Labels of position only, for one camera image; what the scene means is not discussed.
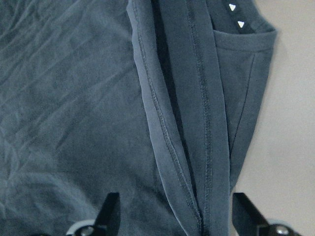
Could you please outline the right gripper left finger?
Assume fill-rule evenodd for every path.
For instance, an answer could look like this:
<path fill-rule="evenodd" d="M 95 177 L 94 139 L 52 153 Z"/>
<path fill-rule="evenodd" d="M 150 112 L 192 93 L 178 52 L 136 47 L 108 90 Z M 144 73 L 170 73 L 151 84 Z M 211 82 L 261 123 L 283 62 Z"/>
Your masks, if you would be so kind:
<path fill-rule="evenodd" d="M 118 229 L 120 227 L 120 194 L 108 193 L 94 224 L 99 228 Z"/>

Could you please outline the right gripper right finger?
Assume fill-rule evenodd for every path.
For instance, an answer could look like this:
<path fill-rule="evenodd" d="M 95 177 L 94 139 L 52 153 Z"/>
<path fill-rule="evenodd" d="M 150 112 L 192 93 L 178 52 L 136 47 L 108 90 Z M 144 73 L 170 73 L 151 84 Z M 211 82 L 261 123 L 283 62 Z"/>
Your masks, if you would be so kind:
<path fill-rule="evenodd" d="M 267 236 L 269 223 L 245 193 L 234 193 L 232 224 L 239 236 Z"/>

